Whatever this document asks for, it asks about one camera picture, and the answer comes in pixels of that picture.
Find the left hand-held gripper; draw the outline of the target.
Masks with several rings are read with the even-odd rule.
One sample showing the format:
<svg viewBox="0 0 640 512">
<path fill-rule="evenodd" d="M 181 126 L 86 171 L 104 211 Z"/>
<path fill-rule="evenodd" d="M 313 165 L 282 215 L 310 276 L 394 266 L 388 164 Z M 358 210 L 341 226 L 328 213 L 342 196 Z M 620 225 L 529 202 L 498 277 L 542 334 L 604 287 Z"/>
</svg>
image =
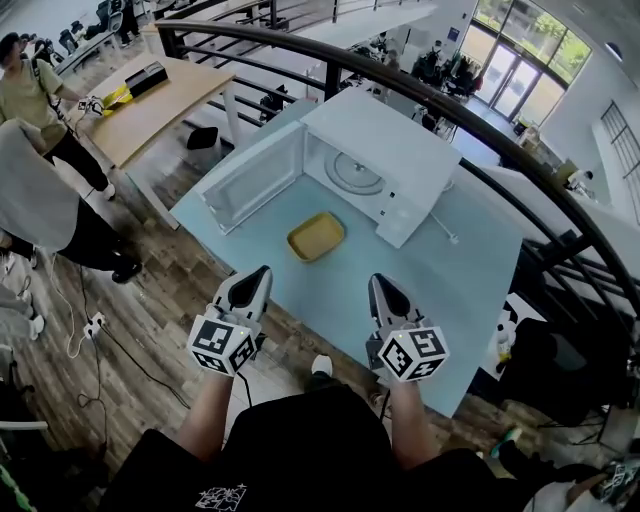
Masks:
<svg viewBox="0 0 640 512">
<path fill-rule="evenodd" d="M 234 377 L 259 350 L 260 319 L 272 284 L 269 266 L 235 273 L 221 283 L 188 337 L 187 349 L 202 369 Z"/>
</svg>

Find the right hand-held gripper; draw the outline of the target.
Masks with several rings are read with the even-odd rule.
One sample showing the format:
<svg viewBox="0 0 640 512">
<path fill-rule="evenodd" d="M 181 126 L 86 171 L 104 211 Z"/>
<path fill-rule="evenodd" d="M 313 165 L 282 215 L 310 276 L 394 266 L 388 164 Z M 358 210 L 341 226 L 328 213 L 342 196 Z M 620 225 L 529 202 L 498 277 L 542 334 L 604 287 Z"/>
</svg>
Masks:
<svg viewBox="0 0 640 512">
<path fill-rule="evenodd" d="M 386 369 L 398 381 L 432 376 L 450 351 L 444 333 L 420 313 L 393 279 L 374 273 L 368 282 L 370 314 L 381 327 L 365 342 L 371 370 Z"/>
</svg>

